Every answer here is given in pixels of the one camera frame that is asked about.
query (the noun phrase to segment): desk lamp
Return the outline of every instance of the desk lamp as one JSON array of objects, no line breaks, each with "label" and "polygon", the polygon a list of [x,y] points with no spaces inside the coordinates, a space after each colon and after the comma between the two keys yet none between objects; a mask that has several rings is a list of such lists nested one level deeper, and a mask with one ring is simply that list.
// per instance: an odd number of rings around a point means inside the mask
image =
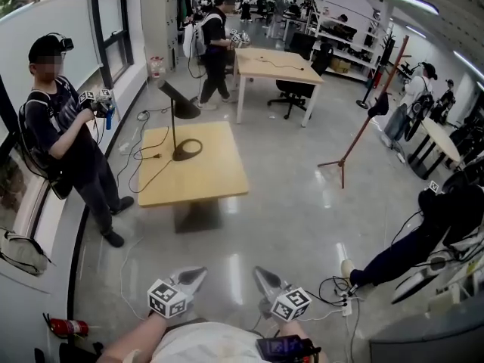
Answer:
[{"label": "desk lamp", "polygon": [[[195,138],[188,138],[182,141],[179,145],[176,144],[175,136],[175,117],[179,119],[192,119],[200,115],[200,109],[185,98],[178,90],[171,86],[166,80],[161,80],[158,83],[158,89],[169,96],[172,106],[172,131],[173,131],[173,161],[184,161],[197,156],[203,149],[202,142]],[[197,142],[200,148],[195,152],[188,152],[184,146],[189,142]]]}]

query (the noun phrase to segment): fire extinguisher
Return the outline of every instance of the fire extinguisher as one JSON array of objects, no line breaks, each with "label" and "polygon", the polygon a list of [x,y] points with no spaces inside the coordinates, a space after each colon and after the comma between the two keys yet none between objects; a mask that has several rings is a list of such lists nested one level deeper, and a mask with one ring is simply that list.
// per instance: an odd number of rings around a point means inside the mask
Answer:
[{"label": "fire extinguisher", "polygon": [[79,320],[63,320],[60,318],[51,318],[48,314],[42,313],[44,320],[47,323],[49,329],[55,336],[61,339],[66,339],[70,335],[87,336],[89,332],[89,326],[85,321]]}]

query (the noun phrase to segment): office chair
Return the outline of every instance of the office chair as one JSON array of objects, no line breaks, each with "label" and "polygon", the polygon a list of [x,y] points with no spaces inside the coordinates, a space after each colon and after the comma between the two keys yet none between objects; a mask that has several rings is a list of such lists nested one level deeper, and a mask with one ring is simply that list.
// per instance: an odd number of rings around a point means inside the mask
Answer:
[{"label": "office chair", "polygon": [[315,45],[316,38],[305,33],[295,32],[293,38],[290,40],[289,47],[284,50],[286,52],[293,52],[301,55],[304,59],[309,61],[311,55],[312,46]]},{"label": "office chair", "polygon": [[[333,57],[333,46],[329,43],[322,43],[321,50],[316,51],[316,59],[312,63],[312,69],[320,76],[324,73],[327,67],[331,63],[331,58]],[[275,81],[276,86],[282,91],[278,99],[270,100],[267,102],[267,106],[271,106],[273,103],[289,103],[289,109],[284,119],[288,119],[293,106],[297,106],[300,109],[306,111],[306,100],[301,97],[310,98],[312,96],[312,91],[315,86],[310,83],[300,83],[291,81]]]}]

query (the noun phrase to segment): glossy floor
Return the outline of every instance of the glossy floor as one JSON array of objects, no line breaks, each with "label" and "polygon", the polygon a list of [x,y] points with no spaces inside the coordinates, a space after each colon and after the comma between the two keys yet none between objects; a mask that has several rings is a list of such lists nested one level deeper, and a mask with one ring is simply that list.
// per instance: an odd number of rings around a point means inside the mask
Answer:
[{"label": "glossy floor", "polygon": [[[197,95],[199,82],[190,77],[184,65],[186,60],[169,81],[190,98]],[[305,129],[300,126],[301,110],[295,109],[285,120],[285,105],[266,106],[267,100],[278,96],[275,83],[266,79],[247,83],[242,124],[234,123],[235,104],[223,104],[190,121],[229,121],[247,173],[249,194],[219,201],[221,228],[177,234],[172,207],[141,209],[135,205],[114,218],[115,229],[126,239],[122,249],[114,249],[101,239],[89,218],[79,256],[75,318],[99,328],[93,329],[89,338],[78,340],[79,345],[92,349],[94,341],[108,344],[133,328],[140,320],[122,295],[144,317],[147,289],[156,279],[166,278],[182,266],[204,265],[209,269],[194,302],[197,315],[250,329],[259,317],[257,304],[261,299],[252,277],[254,266],[261,265],[316,293],[321,281],[340,275],[344,253],[364,267],[389,245],[407,217],[417,211],[417,194],[426,182],[381,143],[380,129],[388,116],[372,121],[348,158],[344,190],[337,166],[318,170],[318,163],[337,160],[344,154],[366,117],[366,112],[355,105],[365,93],[361,83],[330,75],[324,80]],[[392,110],[395,104],[391,101]],[[136,119],[138,112],[168,105],[167,97],[154,85],[144,90],[110,155],[115,174],[124,167],[126,154],[139,139],[143,122]],[[146,128],[170,124],[169,113],[150,114]],[[418,135],[407,144],[407,152],[420,140]],[[121,195],[132,194],[128,180],[137,165],[131,159],[119,176]],[[442,183],[446,175],[439,168],[433,178]],[[138,188],[136,175],[131,188]],[[403,233],[417,224],[416,219]],[[400,280],[361,292],[366,300],[360,305],[353,346],[356,362],[369,361],[368,339],[372,334],[427,307],[426,298],[434,285],[391,306],[392,292]],[[322,293],[334,298],[331,282],[323,286]],[[303,317],[321,318],[335,309],[314,301]],[[346,325],[352,332],[356,312],[354,302],[348,324],[340,313],[304,323],[330,361],[347,361]],[[257,330],[272,335],[274,324],[261,321]]]}]

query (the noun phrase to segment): ceiling light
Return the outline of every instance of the ceiling light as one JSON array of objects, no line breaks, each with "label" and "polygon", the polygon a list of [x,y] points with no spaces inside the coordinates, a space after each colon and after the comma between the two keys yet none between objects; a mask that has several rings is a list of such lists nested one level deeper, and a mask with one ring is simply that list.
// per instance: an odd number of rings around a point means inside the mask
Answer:
[{"label": "ceiling light", "polygon": [[402,0],[403,2],[414,5],[417,8],[423,9],[424,11],[430,12],[431,14],[438,15],[439,10],[433,4],[427,3],[424,0]]},{"label": "ceiling light", "polygon": [[416,34],[420,35],[422,38],[424,38],[424,39],[427,38],[423,33],[419,33],[415,28],[411,28],[410,26],[405,26],[405,27],[407,27],[413,33],[416,33]]},{"label": "ceiling light", "polygon": [[460,55],[456,51],[454,51],[454,54],[461,61],[463,61],[467,65],[467,67],[469,67],[473,72],[475,72],[480,77],[480,79],[484,80],[484,74],[482,74],[480,71],[478,71],[478,69],[471,62],[469,62],[465,57],[463,57],[462,55]]}]

